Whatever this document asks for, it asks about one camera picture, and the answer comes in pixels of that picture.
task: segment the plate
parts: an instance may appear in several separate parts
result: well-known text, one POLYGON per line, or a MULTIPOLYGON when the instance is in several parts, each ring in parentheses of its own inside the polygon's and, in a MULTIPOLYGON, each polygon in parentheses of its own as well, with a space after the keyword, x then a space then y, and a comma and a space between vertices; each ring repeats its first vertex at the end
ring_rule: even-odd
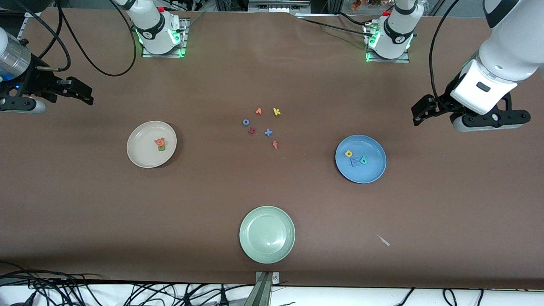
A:
POLYGON ((274 206, 250 211, 240 226, 240 244, 249 258, 262 264, 284 259, 295 244, 295 225, 274 206))
POLYGON ((384 149, 368 136, 349 136, 336 148, 336 166, 352 182, 372 183, 385 172, 386 165, 384 149), (346 156, 347 151, 351 151, 351 157, 346 156))
POLYGON ((176 150, 177 137, 172 127, 162 121, 149 121, 138 126, 128 137, 128 158, 138 167, 154 168, 167 162, 176 150), (164 137, 164 151, 155 140, 164 137))

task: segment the white floor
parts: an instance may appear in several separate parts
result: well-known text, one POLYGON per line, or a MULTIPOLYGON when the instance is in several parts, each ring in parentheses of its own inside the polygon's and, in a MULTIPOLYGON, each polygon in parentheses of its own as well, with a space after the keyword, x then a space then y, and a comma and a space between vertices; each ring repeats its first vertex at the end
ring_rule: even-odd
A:
MULTIPOLYGON (((156 285, 153 288, 159 290, 164 285, 156 285)), ((131 294, 132 285, 90 285, 89 286, 96 298, 103 306, 123 306, 127 297, 131 294)), ((176 285, 175 291, 177 297, 183 297, 185 285, 176 285)), ((220 288, 219 285, 207 285, 196 294, 207 292, 210 289, 220 288)), ((252 287, 242 287, 227 292, 227 298, 230 301, 247 298, 252 287)), ((33 290, 26 286, 4 286, 0 287, 0 306, 9 306, 14 303, 24 302, 33 290)), ((86 289, 81 288, 82 296, 86 306, 98 306, 86 289)), ((168 288, 167 292, 174 293, 173 288, 168 288)), ((408 289, 372 289, 372 288, 338 288, 338 287, 275 287, 271 296, 271 306, 281 306, 293 303, 293 306, 315 306, 315 305, 338 305, 338 306, 395 306, 398 305, 408 292, 408 289)), ((459 306, 476 306, 480 291, 478 290, 454 290, 459 306)), ((50 296, 60 302, 56 293, 50 296)), ((131 305, 138 305, 145 301, 152 291, 147 291, 138 296, 131 305)), ((199 306, 204 300, 213 295, 203 296, 191 300, 193 306, 199 306)), ((163 293, 155 295, 153 298, 162 298, 165 305, 171 305, 173 298, 163 293)), ((219 296, 212 301, 219 301, 219 296)), ((159 300, 148 302, 146 306, 163 306, 159 300)), ((416 289, 405 306, 448 306, 442 297, 441 289, 416 289)), ((504 290, 486 290, 481 301, 481 306, 543 306, 544 292, 523 292, 523 291, 504 291, 504 290)), ((34 306, 47 306, 45 298, 37 295, 34 300, 34 306)))

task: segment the paper scrap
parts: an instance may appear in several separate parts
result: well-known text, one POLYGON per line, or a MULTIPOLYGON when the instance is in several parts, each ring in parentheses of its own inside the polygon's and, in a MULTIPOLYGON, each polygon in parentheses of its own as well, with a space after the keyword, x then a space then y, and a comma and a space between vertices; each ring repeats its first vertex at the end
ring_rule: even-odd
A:
POLYGON ((391 245, 389 242, 387 242, 387 240, 383 239, 380 235, 378 235, 378 237, 380 238, 381 242, 385 243, 386 246, 391 245))

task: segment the table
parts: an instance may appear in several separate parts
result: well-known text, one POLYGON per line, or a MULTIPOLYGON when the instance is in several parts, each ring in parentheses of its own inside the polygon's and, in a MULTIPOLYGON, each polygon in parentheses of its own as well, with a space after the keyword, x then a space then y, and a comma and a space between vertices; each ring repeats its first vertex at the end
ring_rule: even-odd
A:
MULTIPOLYGON (((116 11, 65 14, 99 67, 129 65, 116 11)), ((56 26, 54 9, 43 18, 56 26)), ((512 92, 532 115, 518 130, 460 133, 447 116, 414 127, 437 23, 419 23, 410 64, 384 64, 365 62, 357 34, 282 13, 209 13, 191 27, 185 58, 138 58, 119 78, 95 71, 63 31, 73 64, 58 75, 91 86, 95 104, 60 97, 44 115, 1 117, 0 259, 106 279, 248 283, 267 270, 289 285, 542 287, 542 79, 512 92), (126 140, 150 120, 172 125, 179 144, 166 165, 141 169, 126 140), (384 147, 378 181, 358 185, 336 169, 336 146, 352 134, 384 147), (273 265, 238 242, 261 205, 296 227, 292 252, 273 265)), ((489 34, 483 19, 444 23, 439 91, 489 34)), ((51 37, 30 21, 26 38, 39 53, 51 37)), ((58 44, 45 61, 64 65, 58 44)))

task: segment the silver cylinder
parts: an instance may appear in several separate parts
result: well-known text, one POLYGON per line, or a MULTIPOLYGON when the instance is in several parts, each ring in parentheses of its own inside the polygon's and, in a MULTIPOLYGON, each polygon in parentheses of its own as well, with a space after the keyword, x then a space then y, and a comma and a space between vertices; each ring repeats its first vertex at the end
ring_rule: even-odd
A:
POLYGON ((11 34, 0 28, 0 81, 9 81, 26 71, 32 54, 11 34))

